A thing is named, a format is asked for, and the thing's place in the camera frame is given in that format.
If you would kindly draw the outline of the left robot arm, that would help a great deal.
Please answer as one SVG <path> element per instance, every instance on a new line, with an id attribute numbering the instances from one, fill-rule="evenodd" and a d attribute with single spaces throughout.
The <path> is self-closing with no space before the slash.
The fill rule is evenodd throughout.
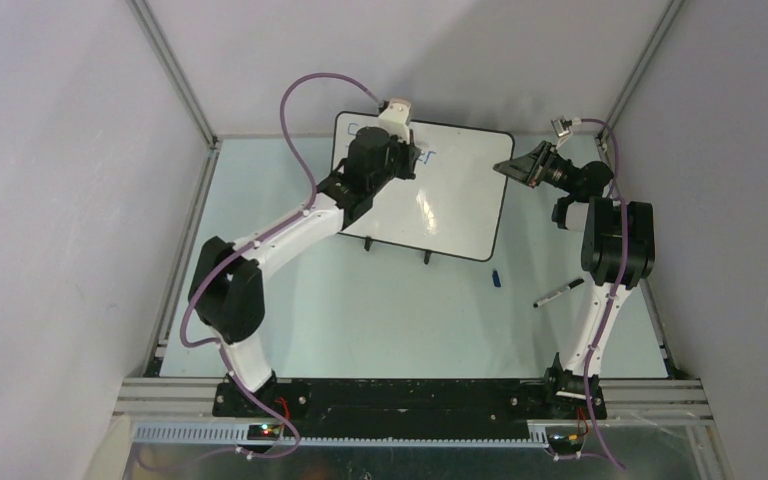
<path id="1" fill-rule="evenodd" d="M 258 336 L 266 316 L 267 281 L 314 244 L 367 214 L 391 181 L 415 179 L 420 149 L 409 127 L 368 126 L 356 132 L 346 156 L 299 210 L 264 232 L 235 242 L 213 237 L 199 253 L 187 314 L 211 331 L 240 389 L 238 404 L 264 416 L 276 403 L 274 376 Z"/>

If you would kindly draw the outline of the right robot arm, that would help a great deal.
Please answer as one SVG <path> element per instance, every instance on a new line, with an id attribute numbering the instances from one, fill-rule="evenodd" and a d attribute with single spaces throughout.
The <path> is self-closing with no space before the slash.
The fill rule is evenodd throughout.
<path id="1" fill-rule="evenodd" d="M 551 219 L 561 230 L 582 233 L 584 296 L 572 334 L 544 375 L 545 411 L 566 418 L 598 389 L 604 350 L 621 307 L 655 264 L 653 207 L 607 196 L 613 181 L 600 161 L 577 167 L 556 145 L 538 144 L 526 155 L 494 165 L 522 185 L 548 184 L 563 191 Z"/>

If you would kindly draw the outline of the white whiteboard black frame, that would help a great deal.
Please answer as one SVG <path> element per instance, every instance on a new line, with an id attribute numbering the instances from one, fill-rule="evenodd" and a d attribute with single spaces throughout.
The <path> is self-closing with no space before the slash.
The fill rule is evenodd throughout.
<path id="1" fill-rule="evenodd" d="M 494 252 L 514 137 L 502 131 L 414 120 L 415 179 L 389 182 L 346 235 L 487 261 Z"/>

